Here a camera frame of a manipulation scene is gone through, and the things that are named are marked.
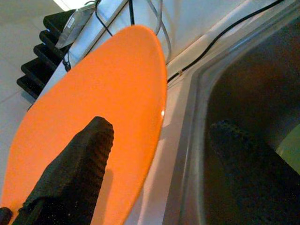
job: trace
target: orange plate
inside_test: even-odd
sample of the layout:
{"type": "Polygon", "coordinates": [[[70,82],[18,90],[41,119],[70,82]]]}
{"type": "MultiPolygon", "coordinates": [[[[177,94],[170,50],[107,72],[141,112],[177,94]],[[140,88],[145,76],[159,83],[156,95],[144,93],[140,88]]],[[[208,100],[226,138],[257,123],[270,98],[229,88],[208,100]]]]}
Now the orange plate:
{"type": "Polygon", "coordinates": [[[123,29],[89,54],[27,112],[15,135],[2,206],[14,218],[45,167],[94,116],[115,139],[91,224],[122,224],[152,162],[163,122],[166,68],[143,26],[123,29]]]}

